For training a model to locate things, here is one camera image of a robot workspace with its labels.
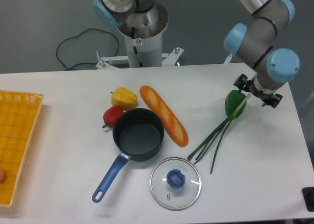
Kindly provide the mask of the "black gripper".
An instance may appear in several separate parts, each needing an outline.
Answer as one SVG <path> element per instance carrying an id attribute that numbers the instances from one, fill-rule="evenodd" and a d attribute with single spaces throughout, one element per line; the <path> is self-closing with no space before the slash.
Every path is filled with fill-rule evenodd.
<path id="1" fill-rule="evenodd" d="M 269 90 L 263 87 L 258 81 L 257 75 L 252 79 L 248 79 L 245 74 L 241 74 L 234 82 L 234 86 L 240 91 L 252 93 L 254 96 L 262 100 L 262 107 L 271 106 L 276 108 L 283 96 L 280 94 L 274 94 L 275 90 Z"/>

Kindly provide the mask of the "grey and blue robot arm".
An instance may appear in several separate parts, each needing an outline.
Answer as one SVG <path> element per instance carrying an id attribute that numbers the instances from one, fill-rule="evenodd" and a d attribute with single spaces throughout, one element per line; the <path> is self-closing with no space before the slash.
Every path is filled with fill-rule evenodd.
<path id="1" fill-rule="evenodd" d="M 271 45 L 278 33 L 293 19 L 290 0 L 240 0 L 254 21 L 250 26 L 236 24 L 224 39 L 224 48 L 255 71 L 248 79 L 241 75 L 235 86 L 260 98 L 273 108 L 282 96 L 277 90 L 291 81 L 300 68 L 298 55 L 289 49 Z M 182 50 L 175 48 L 162 55 L 162 33 L 168 25 L 168 13 L 155 0 L 94 0 L 93 8 L 108 27 L 124 36 L 131 68 L 173 66 Z"/>

